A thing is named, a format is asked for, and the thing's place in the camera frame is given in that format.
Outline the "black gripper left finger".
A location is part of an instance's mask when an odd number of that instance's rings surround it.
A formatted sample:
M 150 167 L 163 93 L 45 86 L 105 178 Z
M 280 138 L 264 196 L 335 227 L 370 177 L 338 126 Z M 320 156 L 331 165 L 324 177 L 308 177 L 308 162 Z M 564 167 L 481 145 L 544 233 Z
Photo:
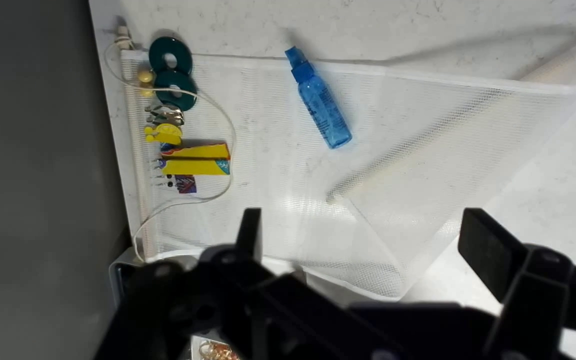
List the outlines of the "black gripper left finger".
M 261 253 L 261 210 L 246 209 L 235 237 L 235 258 L 257 260 Z

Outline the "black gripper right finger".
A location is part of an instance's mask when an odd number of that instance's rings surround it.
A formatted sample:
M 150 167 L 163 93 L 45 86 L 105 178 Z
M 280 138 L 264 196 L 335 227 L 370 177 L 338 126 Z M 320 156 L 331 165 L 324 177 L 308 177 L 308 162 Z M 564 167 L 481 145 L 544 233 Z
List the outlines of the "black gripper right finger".
M 466 209 L 457 237 L 457 255 L 486 291 L 501 303 L 523 264 L 527 250 L 481 209 Z

